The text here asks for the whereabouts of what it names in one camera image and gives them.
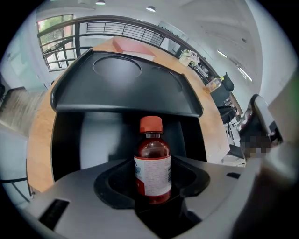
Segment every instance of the wooden countertop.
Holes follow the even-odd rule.
[[[201,79],[195,71],[188,66],[183,66],[178,59],[170,54],[146,43],[142,44],[154,53],[156,56],[153,60],[154,62],[186,75],[204,108],[204,113],[200,117],[199,123],[206,148],[207,161],[218,163],[229,151],[228,139],[212,97],[202,89],[204,84]],[[112,39],[95,46],[93,49],[117,52],[112,44]],[[54,183],[51,165],[51,138],[56,113],[50,105],[50,92],[59,78],[46,93],[36,113],[28,141],[28,182],[30,186],[40,192],[47,190]]]

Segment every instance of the metal railing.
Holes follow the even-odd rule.
[[[150,42],[158,47],[161,46],[161,43],[165,38],[157,32],[117,22],[88,22],[87,33],[108,33],[128,36],[137,40]]]
[[[86,34],[80,34],[80,25],[82,23],[87,24]],[[141,42],[145,42],[157,48],[160,48],[163,51],[179,58],[181,55],[181,50],[189,49],[196,52],[199,56],[201,64],[208,69],[208,75],[211,77],[216,77],[217,73],[212,68],[212,66],[202,57],[195,48],[189,45],[187,42],[174,35],[173,33],[153,25],[148,22],[144,22],[137,19],[132,19],[122,16],[88,16],[82,18],[75,18],[69,21],[64,21],[57,25],[54,25],[40,33],[37,34],[37,37],[40,39],[41,36],[48,33],[54,32],[58,29],[61,29],[66,26],[72,26],[74,34],[67,37],[60,37],[54,39],[50,42],[47,42],[43,45],[40,45],[43,57],[49,68],[49,71],[64,70],[65,67],[62,66],[62,63],[65,62],[68,66],[69,61],[75,60],[75,58],[81,55],[82,49],[90,49],[93,46],[80,46],[80,38],[84,36],[116,36],[121,35],[124,37],[137,39]],[[161,48],[161,43],[164,38],[168,38],[179,45],[179,49],[176,53],[167,51]],[[72,56],[67,56],[67,51],[71,51]],[[50,56],[55,56],[54,61],[48,61]],[[50,69],[51,64],[58,64],[57,69]]]

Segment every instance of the white ceiling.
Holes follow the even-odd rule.
[[[261,86],[262,66],[259,65],[261,52],[259,35],[254,18],[243,0],[105,0],[105,6],[96,5],[97,0],[57,0],[48,1],[40,6],[38,12],[58,7],[84,7],[99,11],[104,7],[123,9],[126,15],[128,8],[151,14],[152,18],[163,20],[186,33],[199,45],[199,52],[215,67],[219,59],[217,50],[229,58],[238,61],[242,68],[253,79],[253,83],[240,75],[241,85],[250,93],[259,93]],[[155,13],[145,8],[152,5]],[[232,62],[225,63],[233,69]]]

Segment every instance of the red liquid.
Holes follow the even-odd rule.
[[[146,132],[138,146],[137,157],[157,160],[161,157],[170,156],[169,146],[160,138],[161,132]],[[167,201],[171,196],[171,190],[159,196],[142,196],[148,204],[160,204]]]

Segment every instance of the black plastic tray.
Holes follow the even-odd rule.
[[[50,103],[56,112],[203,113],[183,74],[143,58],[92,49],[64,71]]]

